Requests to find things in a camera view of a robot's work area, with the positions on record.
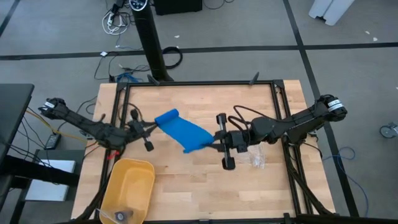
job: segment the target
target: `blue cloth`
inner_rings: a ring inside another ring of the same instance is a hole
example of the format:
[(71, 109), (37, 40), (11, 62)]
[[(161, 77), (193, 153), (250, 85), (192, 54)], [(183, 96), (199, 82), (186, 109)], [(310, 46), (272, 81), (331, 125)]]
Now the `blue cloth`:
[(184, 147), (184, 153), (203, 149), (214, 142), (213, 136), (203, 128), (179, 117), (172, 109), (155, 118), (158, 127)]

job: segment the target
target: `wooden tabletop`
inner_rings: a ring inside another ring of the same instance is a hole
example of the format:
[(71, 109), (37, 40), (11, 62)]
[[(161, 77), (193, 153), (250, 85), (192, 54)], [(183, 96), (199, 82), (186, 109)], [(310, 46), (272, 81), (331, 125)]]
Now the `wooden tabletop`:
[[(307, 108), (298, 80), (286, 80), (285, 89), (291, 113)], [(216, 115), (236, 115), (234, 105), (247, 106), (276, 118), (269, 85), (135, 86), (130, 93), (129, 102), (140, 108), (146, 121), (153, 121), (176, 108), (182, 118), (211, 134), (219, 130)], [(104, 121), (110, 122), (115, 94), (116, 84), (101, 85), (93, 119), (100, 119), (104, 113)], [(256, 117), (248, 111), (242, 114), (248, 121)], [(232, 129), (236, 128), (227, 123), (227, 130)], [(123, 155), (148, 161), (155, 167), (156, 180), (146, 220), (277, 218), (283, 217), (285, 212), (294, 217), (280, 142), (251, 146), (249, 152), (252, 153), (237, 154), (236, 150), (231, 150), (236, 168), (227, 171), (221, 165), (223, 154), (214, 149), (183, 154), (182, 146), (159, 129), (153, 132), (150, 140), (155, 147), (153, 151), (147, 152), (144, 142), (139, 140), (128, 144)], [(308, 138), (307, 142), (316, 146), (313, 138)], [(250, 155), (259, 149), (265, 154), (264, 169), (250, 163)], [(306, 145), (301, 146), (301, 152), (308, 186), (321, 203), (334, 212), (319, 152)], [(103, 158), (104, 149), (100, 147), (85, 159), (72, 218), (84, 211), (97, 192)], [(300, 187), (297, 188), (301, 208), (305, 211)]]

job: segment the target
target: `black metal frame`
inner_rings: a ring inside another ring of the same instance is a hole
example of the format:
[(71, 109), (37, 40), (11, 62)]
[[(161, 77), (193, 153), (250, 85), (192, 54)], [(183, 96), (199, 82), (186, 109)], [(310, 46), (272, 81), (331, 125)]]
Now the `black metal frame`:
[[(201, 85), (248, 85), (248, 81), (203, 81), (203, 82), (162, 82), (160, 83), (160, 86), (201, 86)], [(279, 101), (277, 97), (277, 87), (280, 88), (280, 92), (282, 94), (282, 101), (284, 103), (284, 109), (286, 112), (286, 116), (290, 115), (290, 110), (289, 110), (289, 103), (286, 98), (286, 92), (283, 84), (283, 80), (259, 80), (254, 83), (255, 85), (269, 85), (271, 88), (271, 95), (272, 95), (272, 100), (274, 102), (274, 108), (275, 112), (277, 114), (277, 119), (282, 119), (281, 111), (279, 108)], [(130, 88), (134, 86), (155, 86), (153, 83), (118, 83), (116, 87), (116, 96), (114, 100), (114, 106), (113, 106), (113, 112), (112, 112), (112, 117), (111, 117), (111, 124), (115, 125), (116, 124), (116, 118), (118, 117), (119, 114), (119, 102), (121, 98), (121, 91), (124, 91), (124, 104), (123, 104), (123, 110), (121, 113), (121, 120), (120, 120), (120, 127), (122, 128), (126, 122), (126, 116), (127, 116), (127, 106), (129, 103), (129, 94), (130, 94)], [(283, 139), (282, 140), (282, 148), (284, 149), (284, 157), (286, 164), (288, 162), (292, 162), (290, 158), (290, 152), (289, 152), (289, 146), (287, 142)], [(300, 158), (300, 153), (298, 149), (295, 149), (295, 157), (296, 157), (296, 163), (298, 167), (298, 176), (302, 180), (304, 180), (305, 183), (305, 176), (304, 176), (304, 170), (302, 167), (301, 163), (301, 158)], [(106, 150), (106, 154), (104, 157), (104, 163), (103, 163), (103, 173), (101, 175), (101, 183), (100, 185), (103, 184), (103, 182), (106, 180), (108, 169), (109, 169), (109, 160), (108, 157), (110, 155), (110, 150)], [(115, 162), (120, 159), (120, 156), (115, 157)], [(295, 184), (295, 179), (292, 176), (292, 174), (287, 170), (287, 175), (289, 177), (289, 185), (290, 185), (290, 191), (292, 194), (292, 200), (293, 200), (293, 205), (294, 205), (294, 211), (296, 216), (302, 214), (301, 208), (300, 208), (300, 203), (299, 203), (299, 196), (297, 194), (297, 188)], [(312, 214), (312, 206), (305, 195), (305, 192), (303, 191), (304, 194), (304, 199), (305, 199), (305, 206), (307, 209), (307, 212), (309, 214)], [(283, 218), (250, 218), (250, 219), (231, 219), (231, 220), (172, 220), (172, 221), (150, 221), (150, 222), (145, 222), (145, 223), (292, 223), (294, 222), (293, 218), (290, 218), (288, 213), (284, 214)]]

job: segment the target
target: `yellow bin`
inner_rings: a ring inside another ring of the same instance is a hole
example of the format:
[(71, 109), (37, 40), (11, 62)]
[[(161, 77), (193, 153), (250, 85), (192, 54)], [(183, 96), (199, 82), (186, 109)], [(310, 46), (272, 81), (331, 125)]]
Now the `yellow bin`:
[[(115, 163), (105, 192), (101, 211), (114, 214), (132, 211), (128, 224), (141, 224), (147, 215), (150, 195), (155, 182), (154, 166), (146, 161), (121, 159)], [(102, 213), (99, 219), (104, 224), (113, 224)]]

